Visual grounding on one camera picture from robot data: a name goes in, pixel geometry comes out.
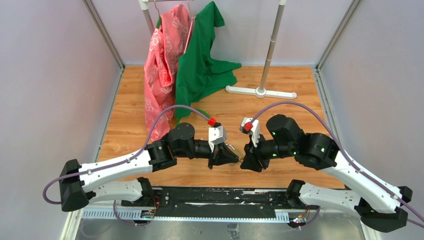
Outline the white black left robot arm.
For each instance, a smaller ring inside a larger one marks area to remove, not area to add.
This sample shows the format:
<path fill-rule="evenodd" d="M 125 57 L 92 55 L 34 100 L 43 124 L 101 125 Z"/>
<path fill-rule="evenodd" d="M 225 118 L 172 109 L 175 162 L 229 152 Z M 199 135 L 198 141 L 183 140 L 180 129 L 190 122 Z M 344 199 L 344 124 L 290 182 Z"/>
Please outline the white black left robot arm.
<path fill-rule="evenodd" d="M 195 139 L 195 128 L 183 122 L 161 139 L 145 146 L 141 152 L 135 151 L 104 162 L 81 164 L 77 159 L 69 160 L 59 180 L 61 210 L 73 212 L 102 201 L 122 201 L 125 206 L 149 206 L 157 197 L 147 178 L 121 179 L 173 167 L 178 158 L 206 159 L 210 169 L 235 164 L 239 157 L 226 140 L 226 130 L 221 125 L 209 128 L 208 139 L 201 140 Z"/>

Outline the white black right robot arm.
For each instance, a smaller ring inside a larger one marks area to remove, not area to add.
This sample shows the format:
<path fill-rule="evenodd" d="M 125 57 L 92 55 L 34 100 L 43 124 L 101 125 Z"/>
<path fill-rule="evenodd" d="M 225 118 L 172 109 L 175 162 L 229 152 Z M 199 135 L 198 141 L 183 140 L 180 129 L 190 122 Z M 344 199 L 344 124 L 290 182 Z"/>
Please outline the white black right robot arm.
<path fill-rule="evenodd" d="M 266 128 L 271 139 L 261 134 L 258 120 L 244 118 L 240 130 L 249 135 L 241 168 L 261 172 L 272 159 L 294 157 L 304 167 L 326 173 L 338 179 L 345 189 L 330 189 L 294 179 L 284 197 L 292 209 L 307 206 L 330 208 L 358 218 L 369 228 L 390 233 L 408 223 L 408 213 L 402 208 L 412 199 L 407 186 L 391 185 L 349 160 L 336 142 L 322 133 L 305 133 L 293 118 L 282 114 L 271 117 Z"/>

